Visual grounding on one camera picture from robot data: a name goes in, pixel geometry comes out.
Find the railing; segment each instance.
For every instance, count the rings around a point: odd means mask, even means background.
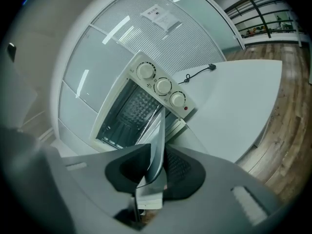
[[[255,10],[258,15],[242,20],[235,24],[242,38],[250,38],[256,35],[266,34],[271,38],[272,33],[289,33],[299,32],[304,33],[303,29],[298,25],[298,20],[293,19],[293,12],[291,9],[275,10],[267,13],[261,13],[259,8],[269,4],[278,4],[284,0],[240,0],[225,10],[230,19],[240,17],[252,10]],[[266,21],[265,16],[278,13],[275,16],[276,20]],[[251,26],[245,25],[250,20],[258,21]]]

